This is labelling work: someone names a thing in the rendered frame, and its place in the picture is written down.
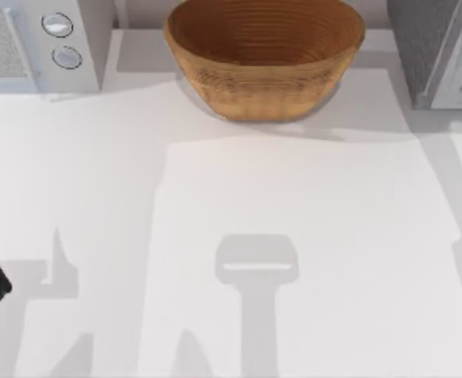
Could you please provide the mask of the round microwave knob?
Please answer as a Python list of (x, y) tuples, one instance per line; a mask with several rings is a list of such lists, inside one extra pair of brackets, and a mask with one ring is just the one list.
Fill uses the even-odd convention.
[(78, 50), (71, 46), (60, 46), (52, 50), (53, 62), (62, 69), (74, 70), (82, 65), (83, 58)]
[(63, 13), (51, 13), (42, 17), (43, 30), (55, 38), (66, 38), (73, 32), (72, 20)]

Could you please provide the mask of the pale microwave oven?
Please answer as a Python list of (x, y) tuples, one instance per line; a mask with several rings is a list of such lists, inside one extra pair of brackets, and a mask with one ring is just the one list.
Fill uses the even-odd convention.
[[(41, 19), (63, 13), (73, 32), (55, 38)], [(0, 94), (92, 94), (102, 89), (116, 21), (114, 0), (0, 0)], [(74, 70), (58, 67), (52, 50), (71, 46), (82, 55)]]

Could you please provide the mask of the brown woven basket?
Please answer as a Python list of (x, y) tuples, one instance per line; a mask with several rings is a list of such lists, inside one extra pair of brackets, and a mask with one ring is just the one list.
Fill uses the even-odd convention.
[(366, 27), (344, 0), (183, 0), (164, 37), (187, 82), (237, 121), (304, 117), (336, 88)]

